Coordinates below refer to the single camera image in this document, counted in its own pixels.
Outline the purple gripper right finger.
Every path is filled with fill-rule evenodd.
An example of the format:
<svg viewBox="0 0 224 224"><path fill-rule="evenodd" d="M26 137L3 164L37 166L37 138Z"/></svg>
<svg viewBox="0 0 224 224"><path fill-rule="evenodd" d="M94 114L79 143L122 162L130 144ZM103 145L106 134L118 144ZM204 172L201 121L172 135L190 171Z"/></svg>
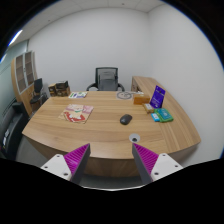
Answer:
<svg viewBox="0 0 224 224"><path fill-rule="evenodd" d="M132 154L144 185L182 169L168 154L156 154L136 143L132 144Z"/></svg>

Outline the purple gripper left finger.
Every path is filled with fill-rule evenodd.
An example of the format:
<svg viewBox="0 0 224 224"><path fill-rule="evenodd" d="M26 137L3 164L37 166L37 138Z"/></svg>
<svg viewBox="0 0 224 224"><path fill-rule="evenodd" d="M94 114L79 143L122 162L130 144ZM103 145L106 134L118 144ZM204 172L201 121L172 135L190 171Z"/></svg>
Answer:
<svg viewBox="0 0 224 224"><path fill-rule="evenodd" d="M66 155L56 154L42 169L65 180L79 184L90 156L90 145L83 145Z"/></svg>

